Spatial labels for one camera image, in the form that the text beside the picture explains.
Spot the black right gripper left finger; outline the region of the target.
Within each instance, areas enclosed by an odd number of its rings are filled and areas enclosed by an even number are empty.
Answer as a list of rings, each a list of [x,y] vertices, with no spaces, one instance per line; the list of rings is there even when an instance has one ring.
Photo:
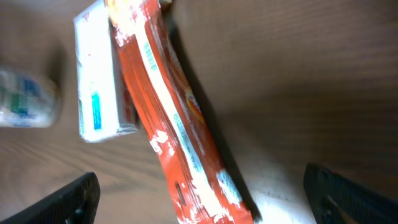
[[[100,195],[96,174],[87,172],[1,224],[93,224]]]

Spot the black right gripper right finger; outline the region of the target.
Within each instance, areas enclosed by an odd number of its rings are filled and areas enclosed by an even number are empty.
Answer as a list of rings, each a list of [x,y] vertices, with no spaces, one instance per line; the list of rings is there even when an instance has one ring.
[[[397,223],[397,202],[318,164],[308,163],[303,187],[317,223]]]

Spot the white medicine box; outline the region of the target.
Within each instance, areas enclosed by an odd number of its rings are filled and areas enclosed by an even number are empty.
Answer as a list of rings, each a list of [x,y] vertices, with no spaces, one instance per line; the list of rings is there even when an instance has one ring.
[[[124,82],[104,1],[74,20],[80,137],[101,142],[137,131],[137,113]]]

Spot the orange snack bar wrapper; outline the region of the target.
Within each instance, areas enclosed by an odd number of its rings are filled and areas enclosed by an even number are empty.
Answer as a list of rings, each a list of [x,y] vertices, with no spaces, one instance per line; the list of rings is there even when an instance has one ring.
[[[181,68],[158,0],[106,2],[123,77],[180,223],[252,223]]]

